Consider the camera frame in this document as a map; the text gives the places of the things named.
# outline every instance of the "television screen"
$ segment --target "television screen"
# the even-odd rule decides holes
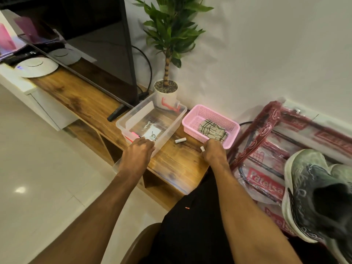
[[[118,101],[138,103],[124,0],[31,0],[7,8],[20,16],[12,19],[20,38],[57,48],[49,56],[59,64]]]

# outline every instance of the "person's right arm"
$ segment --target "person's right arm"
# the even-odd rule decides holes
[[[232,175],[220,142],[205,143],[204,159],[217,182],[222,223],[236,264],[302,264],[275,223]]]

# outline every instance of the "wooden tabletop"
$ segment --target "wooden tabletop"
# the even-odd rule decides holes
[[[118,101],[61,66],[54,73],[31,81],[120,149],[128,146],[116,127],[116,120],[107,121],[107,117],[120,105]],[[183,137],[187,138],[186,142],[175,144],[176,139]],[[200,155],[200,146],[199,141],[183,131],[181,124],[151,159],[148,169],[181,193],[189,194],[198,186],[209,167]]]

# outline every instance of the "potted plant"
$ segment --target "potted plant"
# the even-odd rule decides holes
[[[156,0],[159,9],[153,4],[147,5],[141,0],[135,0],[136,6],[144,8],[151,20],[144,22],[147,29],[146,42],[153,45],[165,55],[164,78],[154,84],[157,93],[157,106],[173,105],[176,101],[178,85],[169,80],[169,65],[173,63],[181,67],[181,55],[194,49],[195,40],[205,31],[197,30],[192,22],[196,12],[207,12],[213,7],[202,5],[199,0]]]

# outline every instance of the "artificial plant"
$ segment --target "artificial plant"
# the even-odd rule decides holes
[[[169,65],[172,62],[181,67],[181,54],[193,50],[196,38],[205,32],[197,30],[197,25],[191,21],[196,12],[207,12],[213,7],[202,5],[199,0],[156,0],[159,10],[153,5],[147,5],[141,0],[135,0],[136,6],[144,7],[151,20],[144,22],[149,27],[147,44],[154,45],[165,55],[165,73],[163,86],[169,86]]]

